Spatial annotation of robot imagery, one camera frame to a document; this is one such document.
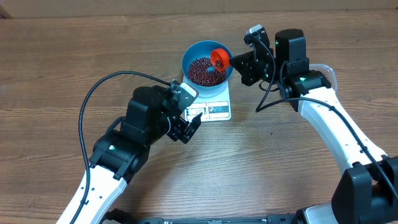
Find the red measuring scoop blue handle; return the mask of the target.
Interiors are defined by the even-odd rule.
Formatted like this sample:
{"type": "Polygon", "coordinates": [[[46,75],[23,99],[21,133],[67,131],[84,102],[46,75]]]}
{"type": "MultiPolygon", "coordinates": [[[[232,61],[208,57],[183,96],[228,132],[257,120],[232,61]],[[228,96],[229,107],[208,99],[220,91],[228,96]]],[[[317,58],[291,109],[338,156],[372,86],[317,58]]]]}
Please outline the red measuring scoop blue handle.
{"type": "Polygon", "coordinates": [[[230,65],[229,54],[222,48],[212,50],[210,53],[210,60],[214,69],[219,72],[226,70],[230,65]]]}

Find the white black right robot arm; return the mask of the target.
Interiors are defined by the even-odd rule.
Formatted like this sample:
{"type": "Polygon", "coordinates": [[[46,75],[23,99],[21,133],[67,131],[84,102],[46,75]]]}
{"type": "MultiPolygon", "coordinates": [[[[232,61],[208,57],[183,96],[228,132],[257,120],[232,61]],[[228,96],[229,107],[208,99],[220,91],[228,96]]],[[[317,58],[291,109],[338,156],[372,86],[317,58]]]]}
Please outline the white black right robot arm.
{"type": "Polygon", "coordinates": [[[252,50],[229,59],[244,85],[262,81],[277,85],[288,102],[317,131],[332,153],[341,179],[329,202],[294,214],[268,215],[267,223],[390,223],[397,220],[397,158],[376,146],[339,102],[333,70],[311,64],[300,29],[275,35],[270,47],[261,26],[244,36],[252,50]]]}

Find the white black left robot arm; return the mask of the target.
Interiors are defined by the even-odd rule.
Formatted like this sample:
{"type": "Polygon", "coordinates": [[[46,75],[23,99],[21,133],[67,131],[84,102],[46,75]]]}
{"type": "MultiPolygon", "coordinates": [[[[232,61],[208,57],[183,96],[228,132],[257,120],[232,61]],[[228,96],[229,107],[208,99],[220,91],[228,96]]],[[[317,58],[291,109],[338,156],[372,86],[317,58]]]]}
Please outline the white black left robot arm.
{"type": "Polygon", "coordinates": [[[187,83],[142,86],[133,91],[125,116],[117,118],[93,146],[89,170],[58,219],[59,223],[100,223],[113,202],[146,163],[162,136],[187,143],[200,126],[181,118],[198,97],[187,83]]]}

